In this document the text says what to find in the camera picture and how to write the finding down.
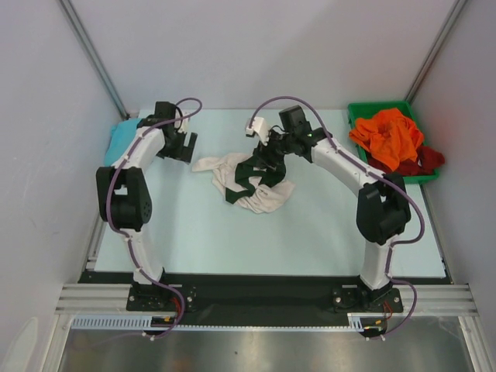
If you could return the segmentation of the white and green t-shirt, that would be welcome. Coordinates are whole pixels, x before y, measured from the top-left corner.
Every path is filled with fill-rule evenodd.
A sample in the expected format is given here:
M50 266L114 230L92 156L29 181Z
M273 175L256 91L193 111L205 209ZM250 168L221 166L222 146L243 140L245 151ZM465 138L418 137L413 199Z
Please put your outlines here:
M194 172L212 172L212 184L224 200L256 214L271 213L291 197L295 184L284 178L267 185L269 172L249 162L247 153L228 153L223 157L203 157L193 166Z

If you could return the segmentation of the orange t-shirt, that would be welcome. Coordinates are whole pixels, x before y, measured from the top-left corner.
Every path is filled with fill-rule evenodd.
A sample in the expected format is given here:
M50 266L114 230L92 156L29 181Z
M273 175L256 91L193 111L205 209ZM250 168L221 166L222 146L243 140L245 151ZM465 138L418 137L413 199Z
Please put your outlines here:
M349 138L393 171L404 160L417 160L417 149L424 142L415 121L398 108L380 110L370 119L356 119Z

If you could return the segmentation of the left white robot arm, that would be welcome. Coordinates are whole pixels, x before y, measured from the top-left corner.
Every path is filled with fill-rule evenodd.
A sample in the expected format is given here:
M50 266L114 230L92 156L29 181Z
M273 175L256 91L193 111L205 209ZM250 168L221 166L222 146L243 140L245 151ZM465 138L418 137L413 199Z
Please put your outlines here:
M191 162L198 134L189 133L188 124L201 110L197 98L157 102L152 115L138 120L121 155L112 164L99 167L95 175L100 217L125 243L134 266L133 280L150 284L143 298L156 310L170 304L171 290L162 281L164 266L148 234L153 203L146 170L157 157Z

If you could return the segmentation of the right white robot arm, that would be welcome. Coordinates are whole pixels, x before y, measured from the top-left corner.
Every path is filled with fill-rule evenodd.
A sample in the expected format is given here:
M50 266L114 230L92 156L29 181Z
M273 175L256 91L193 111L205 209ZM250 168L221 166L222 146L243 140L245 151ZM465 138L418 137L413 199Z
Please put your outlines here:
M299 105L279 113L283 129L276 132L267 121L252 115L245 126L248 137L256 137L253 154L264 170L280 171L284 158L294 154L328 171L355 196L356 226L365 240L359 305L375 311L385 302L383 288L391 283L392 248L411 221L405 183L397 174L383 174L346 150L325 128L312 128Z

